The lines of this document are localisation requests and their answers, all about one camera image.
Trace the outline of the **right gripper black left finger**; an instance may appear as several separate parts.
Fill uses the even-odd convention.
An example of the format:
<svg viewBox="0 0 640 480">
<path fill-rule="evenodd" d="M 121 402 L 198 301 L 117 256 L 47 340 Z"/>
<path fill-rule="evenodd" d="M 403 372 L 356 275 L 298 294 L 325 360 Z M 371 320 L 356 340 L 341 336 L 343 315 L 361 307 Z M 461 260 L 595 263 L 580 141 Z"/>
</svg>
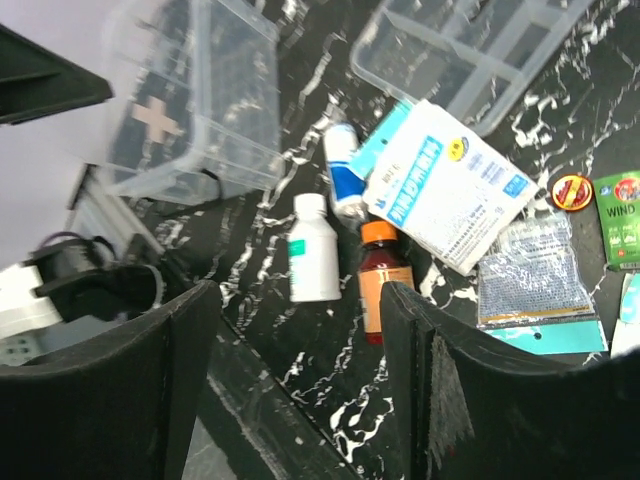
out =
<svg viewBox="0 0 640 480">
<path fill-rule="evenodd" d="M 1 369 L 4 479 L 179 479 L 212 343 L 206 281 L 89 340 Z"/>
</svg>

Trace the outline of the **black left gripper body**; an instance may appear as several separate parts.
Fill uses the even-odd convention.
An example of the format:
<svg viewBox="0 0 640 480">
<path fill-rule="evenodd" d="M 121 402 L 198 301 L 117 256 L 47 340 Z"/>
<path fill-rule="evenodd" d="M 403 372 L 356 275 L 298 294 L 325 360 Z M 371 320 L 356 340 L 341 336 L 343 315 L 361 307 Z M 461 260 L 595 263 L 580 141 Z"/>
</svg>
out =
<svg viewBox="0 0 640 480">
<path fill-rule="evenodd" d="M 30 254 L 29 265 L 41 278 L 33 293 L 50 300 L 64 320 L 133 319 L 160 307 L 165 294 L 157 267 L 120 260 L 102 236 L 52 234 Z"/>
</svg>

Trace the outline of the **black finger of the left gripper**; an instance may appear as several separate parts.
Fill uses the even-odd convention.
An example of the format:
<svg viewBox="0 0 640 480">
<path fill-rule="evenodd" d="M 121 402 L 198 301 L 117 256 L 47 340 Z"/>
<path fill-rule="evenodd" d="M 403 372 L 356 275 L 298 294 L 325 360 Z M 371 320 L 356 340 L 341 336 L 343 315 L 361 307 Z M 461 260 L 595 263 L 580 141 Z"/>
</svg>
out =
<svg viewBox="0 0 640 480">
<path fill-rule="evenodd" d="M 93 72 L 1 27 L 1 123 L 20 124 L 113 97 Z"/>
</svg>

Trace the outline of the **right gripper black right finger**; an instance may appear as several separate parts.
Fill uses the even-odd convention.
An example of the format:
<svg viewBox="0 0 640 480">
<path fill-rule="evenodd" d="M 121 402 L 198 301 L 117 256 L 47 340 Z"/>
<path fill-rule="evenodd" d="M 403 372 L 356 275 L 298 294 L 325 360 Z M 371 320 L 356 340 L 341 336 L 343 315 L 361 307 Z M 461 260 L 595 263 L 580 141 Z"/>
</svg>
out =
<svg viewBox="0 0 640 480">
<path fill-rule="evenodd" d="M 381 292 L 408 479 L 635 479 L 639 355 L 572 367 L 512 347 L 408 286 Z"/>
</svg>

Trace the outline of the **brown syrup bottle orange cap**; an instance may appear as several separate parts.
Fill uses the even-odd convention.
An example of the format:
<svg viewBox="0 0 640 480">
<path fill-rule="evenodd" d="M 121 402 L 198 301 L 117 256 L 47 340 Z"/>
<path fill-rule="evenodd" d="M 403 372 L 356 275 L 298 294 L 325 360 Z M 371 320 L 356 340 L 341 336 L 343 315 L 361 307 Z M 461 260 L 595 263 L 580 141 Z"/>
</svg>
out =
<svg viewBox="0 0 640 480">
<path fill-rule="evenodd" d="M 383 343 L 380 299 L 383 285 L 396 281 L 414 289 L 413 270 L 399 253 L 398 235 L 393 225 L 371 221 L 361 228 L 364 256 L 358 270 L 358 284 L 365 338 L 369 344 Z"/>
</svg>

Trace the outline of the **white gauze dressing packet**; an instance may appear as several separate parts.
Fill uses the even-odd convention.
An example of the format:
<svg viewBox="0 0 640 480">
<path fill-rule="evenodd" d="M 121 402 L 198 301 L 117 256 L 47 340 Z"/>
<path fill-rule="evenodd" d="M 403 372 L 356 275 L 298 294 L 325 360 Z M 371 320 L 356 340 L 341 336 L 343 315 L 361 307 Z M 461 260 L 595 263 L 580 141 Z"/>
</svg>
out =
<svg viewBox="0 0 640 480">
<path fill-rule="evenodd" d="M 422 100 L 379 155 L 364 201 L 467 276 L 538 190 L 474 131 Z"/>
</svg>

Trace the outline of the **white medicine bottle green label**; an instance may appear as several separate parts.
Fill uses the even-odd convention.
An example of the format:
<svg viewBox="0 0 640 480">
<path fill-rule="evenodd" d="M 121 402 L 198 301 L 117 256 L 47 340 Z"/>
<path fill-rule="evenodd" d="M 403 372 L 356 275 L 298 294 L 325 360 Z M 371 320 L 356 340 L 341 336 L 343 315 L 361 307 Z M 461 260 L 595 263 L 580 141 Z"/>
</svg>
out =
<svg viewBox="0 0 640 480">
<path fill-rule="evenodd" d="M 296 195 L 295 223 L 288 235 L 290 299 L 294 303 L 341 298 L 337 234 L 326 219 L 325 197 Z"/>
</svg>

